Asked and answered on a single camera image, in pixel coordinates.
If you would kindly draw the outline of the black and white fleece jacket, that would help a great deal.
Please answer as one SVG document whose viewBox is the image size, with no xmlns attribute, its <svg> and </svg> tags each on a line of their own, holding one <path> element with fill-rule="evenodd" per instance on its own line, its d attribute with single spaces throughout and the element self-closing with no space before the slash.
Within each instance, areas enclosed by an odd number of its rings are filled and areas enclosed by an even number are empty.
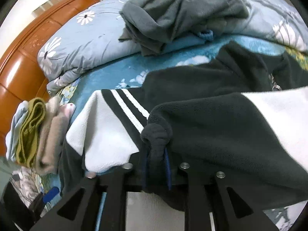
<svg viewBox="0 0 308 231">
<path fill-rule="evenodd" d="M 307 71 L 288 53 L 268 56 L 235 42 L 209 63 L 152 71 L 138 88 L 92 93 L 69 128 L 61 192 L 85 171 L 103 173 L 139 156 L 142 188 L 176 209 L 172 166 L 253 179 L 262 208 L 307 199 Z"/>
</svg>

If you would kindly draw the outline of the beige folded garment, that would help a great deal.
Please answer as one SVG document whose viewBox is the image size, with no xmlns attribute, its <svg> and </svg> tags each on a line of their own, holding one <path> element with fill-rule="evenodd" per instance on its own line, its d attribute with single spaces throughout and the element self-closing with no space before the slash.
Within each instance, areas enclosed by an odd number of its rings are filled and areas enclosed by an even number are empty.
<svg viewBox="0 0 308 231">
<path fill-rule="evenodd" d="M 60 105 L 59 96 L 52 97 L 46 104 L 39 145 L 35 157 L 34 170 L 39 175 L 56 174 L 70 114 Z"/>
</svg>

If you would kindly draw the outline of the olive green knit sweater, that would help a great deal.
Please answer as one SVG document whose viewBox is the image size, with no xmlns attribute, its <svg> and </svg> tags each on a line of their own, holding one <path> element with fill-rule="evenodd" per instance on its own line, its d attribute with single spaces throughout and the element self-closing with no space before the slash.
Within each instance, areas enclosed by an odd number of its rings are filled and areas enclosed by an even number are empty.
<svg viewBox="0 0 308 231">
<path fill-rule="evenodd" d="M 21 124 L 16 148 L 16 162 L 24 167 L 32 168 L 39 145 L 39 133 L 46 116 L 46 106 L 42 98 L 29 101 L 28 112 Z"/>
</svg>

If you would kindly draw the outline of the pink folded garment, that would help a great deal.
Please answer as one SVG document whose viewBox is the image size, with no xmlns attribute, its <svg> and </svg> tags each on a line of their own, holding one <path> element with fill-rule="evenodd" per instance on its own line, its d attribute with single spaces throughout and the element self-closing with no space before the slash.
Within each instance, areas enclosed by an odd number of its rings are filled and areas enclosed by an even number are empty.
<svg viewBox="0 0 308 231">
<path fill-rule="evenodd" d="M 68 119 L 72 117 L 76 109 L 74 103 L 68 103 L 59 107 L 59 111 L 63 113 Z"/>
</svg>

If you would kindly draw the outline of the light blue folded garment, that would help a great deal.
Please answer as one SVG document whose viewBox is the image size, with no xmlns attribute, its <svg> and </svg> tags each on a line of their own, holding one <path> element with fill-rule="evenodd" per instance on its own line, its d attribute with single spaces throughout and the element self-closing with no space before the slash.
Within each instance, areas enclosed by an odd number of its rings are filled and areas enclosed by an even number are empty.
<svg viewBox="0 0 308 231">
<path fill-rule="evenodd" d="M 26 119 L 28 113 L 28 101 L 22 101 L 17 109 L 15 114 L 13 115 L 12 122 L 10 125 L 10 130 L 5 137 L 6 144 L 6 159 L 8 161 L 15 162 L 16 161 L 16 149 L 19 139 L 19 132 L 21 125 Z"/>
</svg>

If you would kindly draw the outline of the teal floral bed blanket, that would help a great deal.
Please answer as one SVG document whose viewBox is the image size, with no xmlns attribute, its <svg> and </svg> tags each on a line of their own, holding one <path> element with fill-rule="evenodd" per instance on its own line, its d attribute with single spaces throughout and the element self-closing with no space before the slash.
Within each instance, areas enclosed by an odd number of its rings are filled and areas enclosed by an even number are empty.
<svg viewBox="0 0 308 231">
<path fill-rule="evenodd" d="M 133 54 L 100 65 L 62 88 L 58 92 L 61 97 L 60 104 L 74 103 L 76 109 L 72 118 L 75 119 L 95 90 L 137 88 L 143 84 L 146 75 L 151 71 L 175 66 L 193 66 L 209 63 L 217 56 L 220 49 L 230 41 L 234 41 L 249 51 L 259 54 L 276 56 L 287 52 L 291 61 L 298 63 L 303 69 L 303 77 L 294 78 L 293 80 L 296 87 L 307 85 L 306 54 L 253 37 L 225 35 L 205 45 L 192 46 L 160 56 L 143 57 L 141 54 Z"/>
</svg>

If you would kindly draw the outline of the wooden headboard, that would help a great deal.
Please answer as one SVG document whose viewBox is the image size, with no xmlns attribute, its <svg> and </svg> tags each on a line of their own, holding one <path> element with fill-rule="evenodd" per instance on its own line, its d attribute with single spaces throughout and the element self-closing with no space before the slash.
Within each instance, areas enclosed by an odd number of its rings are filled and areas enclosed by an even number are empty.
<svg viewBox="0 0 308 231">
<path fill-rule="evenodd" d="M 37 55 L 50 37 L 72 17 L 99 0 L 62 0 L 35 18 L 14 39 L 1 58 L 1 155 L 6 153 L 5 136 L 22 101 L 49 98 L 48 80 L 39 68 Z"/>
</svg>

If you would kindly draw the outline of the blue floral duvet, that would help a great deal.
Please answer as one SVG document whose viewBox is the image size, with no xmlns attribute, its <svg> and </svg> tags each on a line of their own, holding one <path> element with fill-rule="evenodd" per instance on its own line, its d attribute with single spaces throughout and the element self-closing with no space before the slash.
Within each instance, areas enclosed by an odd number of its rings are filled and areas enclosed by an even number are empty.
<svg viewBox="0 0 308 231">
<path fill-rule="evenodd" d="M 120 41 L 125 26 L 120 10 L 129 0 L 104 0 L 79 13 L 47 40 L 38 63 L 55 94 L 89 69 L 137 53 L 131 40 Z M 307 26 L 297 10 L 284 0 L 242 0 L 249 16 L 229 19 L 226 34 L 273 41 L 307 52 Z"/>
</svg>

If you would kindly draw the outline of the dark grey garment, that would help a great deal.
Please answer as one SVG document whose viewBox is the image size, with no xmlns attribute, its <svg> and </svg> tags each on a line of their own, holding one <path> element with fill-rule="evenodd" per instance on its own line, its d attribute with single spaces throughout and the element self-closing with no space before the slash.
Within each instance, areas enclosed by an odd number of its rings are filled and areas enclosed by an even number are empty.
<svg viewBox="0 0 308 231">
<path fill-rule="evenodd" d="M 249 12 L 242 0 L 129 0 L 120 15 L 119 41 L 134 41 L 147 56 L 188 32 L 223 33 L 228 19 L 246 19 Z"/>
</svg>

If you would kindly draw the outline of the wall switch panel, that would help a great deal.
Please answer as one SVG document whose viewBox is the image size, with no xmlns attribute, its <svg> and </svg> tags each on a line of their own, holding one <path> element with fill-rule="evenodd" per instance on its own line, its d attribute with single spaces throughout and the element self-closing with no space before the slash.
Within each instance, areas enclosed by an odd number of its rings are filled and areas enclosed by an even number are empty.
<svg viewBox="0 0 308 231">
<path fill-rule="evenodd" d="M 34 16 L 34 18 L 36 18 L 36 17 L 40 16 L 41 14 L 43 14 L 48 9 L 50 9 L 52 6 L 58 4 L 60 1 L 62 1 L 62 0 L 48 0 L 48 1 L 46 1 L 45 3 L 43 3 L 42 5 L 37 7 L 32 12 L 32 15 Z"/>
</svg>

